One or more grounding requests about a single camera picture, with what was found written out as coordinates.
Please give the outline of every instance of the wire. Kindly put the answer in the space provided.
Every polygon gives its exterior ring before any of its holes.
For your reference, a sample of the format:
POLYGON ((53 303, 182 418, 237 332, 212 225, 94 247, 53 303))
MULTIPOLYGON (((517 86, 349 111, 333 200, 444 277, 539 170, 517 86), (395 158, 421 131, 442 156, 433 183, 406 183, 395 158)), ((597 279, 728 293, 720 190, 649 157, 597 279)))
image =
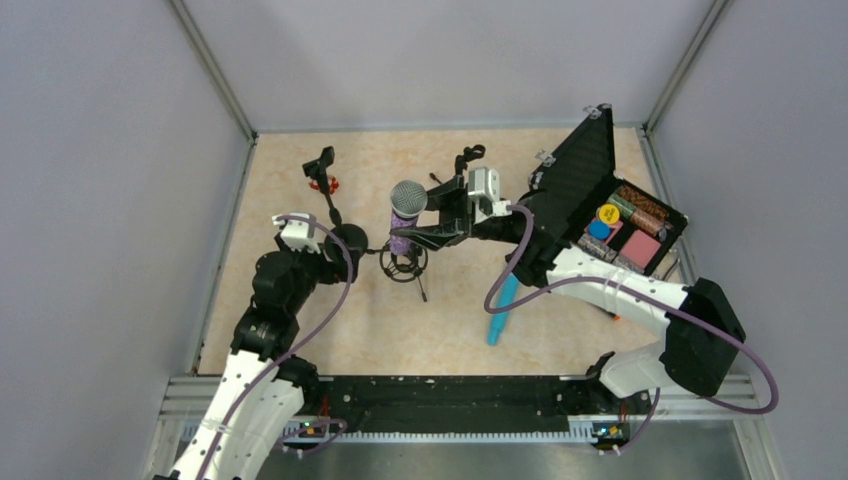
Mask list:
MULTIPOLYGON (((345 245, 344 242, 338 236, 336 236, 335 233, 331 232, 330 229, 328 229, 324 225, 321 225, 317 221, 315 221, 311 218, 305 217, 305 216, 301 217, 301 216, 293 216, 293 215, 280 215, 280 216, 275 217, 275 218, 279 218, 279 219, 286 220, 286 221, 306 222, 310 226, 313 226, 313 227, 317 228, 318 230, 321 230, 322 232, 327 234, 327 236, 330 237, 330 239, 336 245, 339 246, 339 249, 342 251, 342 256, 345 259, 345 263, 347 263, 347 280, 345 281, 345 288, 342 291, 341 296, 339 297, 339 301, 336 303, 336 306, 333 307, 333 309, 327 315, 327 318, 325 318, 321 323, 319 323, 318 326, 315 327, 314 330, 309 332, 309 334, 307 334, 305 337, 303 337, 303 340, 299 341, 297 344, 295 344, 293 347, 291 347, 289 349, 289 351, 287 351, 286 353, 281 355, 280 358, 276 359, 274 361, 274 363, 268 365, 261 372, 259 372, 259 375, 257 375, 256 378, 254 378, 247 385, 247 387, 245 387, 245 389, 241 392, 241 394, 239 394, 239 396, 236 397, 235 401, 233 401, 233 404, 230 406, 230 409, 227 410, 227 413, 224 415, 224 418, 221 420, 221 428, 218 430, 217 433, 215 433, 215 436, 212 437, 212 443, 209 444, 209 448, 207 448, 207 450, 206 450, 206 456, 203 458, 203 463, 200 464, 200 469, 197 471, 196 480, 203 480, 203 476, 206 474, 206 469, 208 469, 209 464, 212 463, 212 458, 215 455, 215 450, 218 447, 218 444, 221 443, 221 437, 224 435, 222 430, 224 430, 226 428, 227 422, 229 422, 233 418, 233 415, 235 415, 236 410, 238 409, 239 405, 241 405, 242 402, 244 402, 244 399, 247 398, 247 395, 251 391, 253 391, 254 388, 256 388, 256 386, 259 384, 259 382, 262 381, 263 378, 265 378, 268 374, 270 374, 277 367, 279 367, 280 364, 282 364, 284 361, 291 358, 292 355, 297 353, 298 350, 300 350, 301 348, 303 348, 304 345, 309 343, 310 340, 312 340, 316 335, 318 335, 318 333, 320 333, 321 330, 323 330, 324 327, 326 327, 327 324, 330 323, 330 320, 332 320, 333 317, 336 316, 336 313, 338 313, 339 309, 342 308, 342 304, 344 303, 345 299, 347 299, 347 294, 350 291, 350 286, 353 284, 353 260, 351 259, 350 251, 348 250, 347 245, 345 245)), ((338 437, 338 435, 339 434, 336 434, 330 440, 328 440, 327 442, 324 442, 324 444, 327 444, 327 443, 331 442, 332 440, 335 440, 338 437)))
POLYGON ((556 288, 562 287, 564 285, 569 285, 569 284, 572 284, 572 283, 587 282, 587 283, 600 283, 600 284, 603 284, 603 285, 609 285, 609 286, 612 286, 612 287, 614 287, 614 288, 616 288, 616 289, 618 289, 618 290, 620 290, 620 291, 622 291, 622 292, 624 292, 628 295, 635 297, 637 300, 643 301, 643 302, 645 302, 649 305, 653 305, 654 307, 657 307, 661 310, 665 310, 666 312, 671 313, 672 315, 674 315, 678 318, 682 318, 683 320, 686 320, 687 322, 689 322, 689 323, 691 323, 691 324, 693 324, 697 327, 700 327, 700 328, 706 330, 707 332, 712 333, 716 337, 724 340, 725 342, 729 343, 735 349, 742 352, 746 357, 750 358, 751 361, 753 361, 754 364, 757 366, 757 368, 760 369, 760 371, 763 373, 763 376, 766 379, 766 382, 768 383, 769 392, 770 392, 770 396, 771 396, 771 398, 769 399, 769 403, 766 406, 760 407, 760 408, 740 407, 738 405, 733 405, 731 403, 727 403, 727 402, 724 402, 722 400, 718 400, 718 399, 715 399, 715 398, 712 398, 712 397, 704 397, 704 399, 706 401, 713 403, 715 405, 724 407, 728 410, 732 410, 734 412, 747 413, 747 414, 750 414, 750 415, 763 415, 763 414, 769 413, 769 412, 773 411, 775 408, 777 408, 777 403, 780 400, 780 391, 777 388, 777 381, 774 379, 774 375, 772 374, 771 370, 768 368, 766 363, 763 361, 763 359, 760 358, 760 356, 757 355, 757 353, 751 347, 749 347, 748 345, 745 345, 744 343, 740 342, 739 340, 737 340, 735 337, 731 336, 730 334, 719 330, 718 328, 710 325, 709 323, 701 320, 700 318, 695 317, 692 314, 678 310, 677 308, 672 307, 671 305, 667 305, 667 304, 665 304, 665 303, 663 303, 659 300, 654 299, 653 297, 645 295, 642 292, 634 290, 634 289, 627 287, 625 285, 622 285, 618 282, 614 282, 614 281, 612 281, 608 278, 602 278, 602 277, 564 278, 562 280, 557 280, 556 282, 554 282, 550 285, 546 285, 546 286, 536 290, 535 292, 530 293, 526 297, 524 297, 520 300, 516 300, 515 302, 513 302, 509 305, 506 305, 506 306, 500 307, 500 308, 493 308, 491 306, 492 299, 494 298, 494 296, 498 292, 498 290, 500 290, 501 286, 506 281, 507 277, 509 277, 509 274, 512 273, 513 269, 515 269, 515 265, 518 263, 518 260, 521 258, 521 255, 524 254, 524 250, 527 248, 527 244, 530 242, 530 235, 533 233, 533 213, 530 212, 530 210, 527 207, 525 207, 523 205, 509 205, 509 206, 507 206, 507 210, 521 213, 527 219, 527 222, 526 222, 526 225, 524 227, 524 234, 522 235, 521 241, 518 243, 518 247, 516 247, 515 252, 513 252, 512 258, 510 258, 509 262, 507 262, 506 268, 504 268, 504 271, 501 273, 500 277, 498 277, 498 279, 495 280, 495 283, 494 283, 494 285, 492 285, 492 288, 489 289, 489 293, 486 294, 486 299, 484 300, 484 303, 483 303, 483 308, 486 310, 486 312, 488 312, 492 315, 497 314, 497 313, 508 312, 508 311, 510 311, 514 308, 518 308, 521 305, 524 305, 525 303, 533 300, 534 298, 536 298, 540 295, 543 295, 545 293, 550 292, 551 290, 554 290, 556 288))
POLYGON ((651 422, 651 419, 654 418, 654 414, 657 413, 657 405, 659 403, 660 403, 660 389, 658 388, 654 391, 654 402, 651 404, 651 409, 648 411, 648 414, 645 416, 645 420, 642 421, 642 424, 639 425, 639 428, 636 429, 636 433, 634 433, 633 436, 630 437, 630 440, 628 440, 627 443, 625 443, 624 445, 618 447, 617 452, 619 454, 625 453, 626 451, 630 450, 633 447, 633 444, 635 444, 636 441, 639 440, 639 437, 641 437, 642 434, 645 433, 645 428, 651 422))
POLYGON ((332 418, 332 419, 329 419, 329 420, 319 420, 317 422, 310 422, 309 426, 300 427, 297 430, 295 430, 293 432, 289 432, 289 433, 283 435, 282 437, 280 437, 277 440, 276 445, 278 447, 282 448, 283 451, 285 452, 287 447, 285 445, 283 445, 283 443, 286 440, 288 440, 292 437, 295 437, 297 435, 300 435, 301 433, 304 433, 307 430, 314 429, 314 428, 329 427, 330 425, 338 425, 339 426, 339 431, 336 432, 332 437, 328 438, 326 441, 319 443, 318 445, 316 445, 313 448, 296 449, 297 452, 298 452, 298 455, 301 455, 301 456, 312 455, 313 453, 318 453, 321 450, 327 448, 327 446, 330 445, 330 443, 333 440, 339 438, 347 430, 347 422, 346 421, 342 420, 341 418, 332 418))

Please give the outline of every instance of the red object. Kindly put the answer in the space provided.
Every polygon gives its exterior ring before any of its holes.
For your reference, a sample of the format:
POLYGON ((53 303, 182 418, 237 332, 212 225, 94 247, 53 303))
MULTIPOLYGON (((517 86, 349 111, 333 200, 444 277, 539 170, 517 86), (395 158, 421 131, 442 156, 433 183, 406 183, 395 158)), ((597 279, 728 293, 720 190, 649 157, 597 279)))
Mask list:
MULTIPOLYGON (((329 183, 330 183, 330 195, 332 195, 332 194, 336 193, 336 190, 338 190, 339 181, 336 180, 336 177, 334 177, 332 175, 330 175, 328 177, 328 179, 329 179, 329 183)), ((311 180, 309 182, 309 187, 312 188, 312 190, 319 190, 319 191, 321 190, 321 188, 318 186, 318 182, 316 182, 315 180, 311 180)))

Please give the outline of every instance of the gray wall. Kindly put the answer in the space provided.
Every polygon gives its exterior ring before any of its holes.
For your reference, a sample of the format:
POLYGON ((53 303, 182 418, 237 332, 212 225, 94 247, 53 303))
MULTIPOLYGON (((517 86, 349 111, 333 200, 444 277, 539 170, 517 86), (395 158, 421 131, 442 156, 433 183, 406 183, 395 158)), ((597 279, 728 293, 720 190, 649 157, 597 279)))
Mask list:
POLYGON ((643 121, 709 0, 190 0, 259 130, 643 121))
POLYGON ((701 275, 774 369, 795 479, 842 479, 848 3, 735 2, 657 133, 701 275))
POLYGON ((0 65, 0 476, 138 478, 246 141, 162 1, 3 2, 0 65))

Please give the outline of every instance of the brown item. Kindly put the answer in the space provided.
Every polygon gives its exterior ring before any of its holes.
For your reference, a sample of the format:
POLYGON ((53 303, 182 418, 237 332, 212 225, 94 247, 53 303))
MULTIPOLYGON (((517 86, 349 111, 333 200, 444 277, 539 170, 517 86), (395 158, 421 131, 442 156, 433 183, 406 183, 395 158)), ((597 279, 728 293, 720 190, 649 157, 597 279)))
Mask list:
POLYGON ((636 208, 645 211, 648 215, 657 218, 659 220, 665 221, 668 218, 668 212, 657 205, 656 202, 651 200, 650 198, 642 195, 637 192, 629 185, 624 185, 615 192, 619 197, 627 200, 632 203, 636 208))

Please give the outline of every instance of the microphone tripod base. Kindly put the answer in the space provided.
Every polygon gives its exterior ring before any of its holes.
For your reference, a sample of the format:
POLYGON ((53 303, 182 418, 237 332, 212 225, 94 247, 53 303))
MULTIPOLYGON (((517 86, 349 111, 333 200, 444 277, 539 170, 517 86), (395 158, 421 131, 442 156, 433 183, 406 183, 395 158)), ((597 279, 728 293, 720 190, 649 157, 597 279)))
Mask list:
POLYGON ((427 250, 419 245, 413 245, 405 255, 395 255, 389 249, 389 242, 380 249, 380 268, 393 282, 409 283, 418 280, 421 298, 426 302, 427 294, 421 283, 421 275, 427 268, 430 258, 427 250))

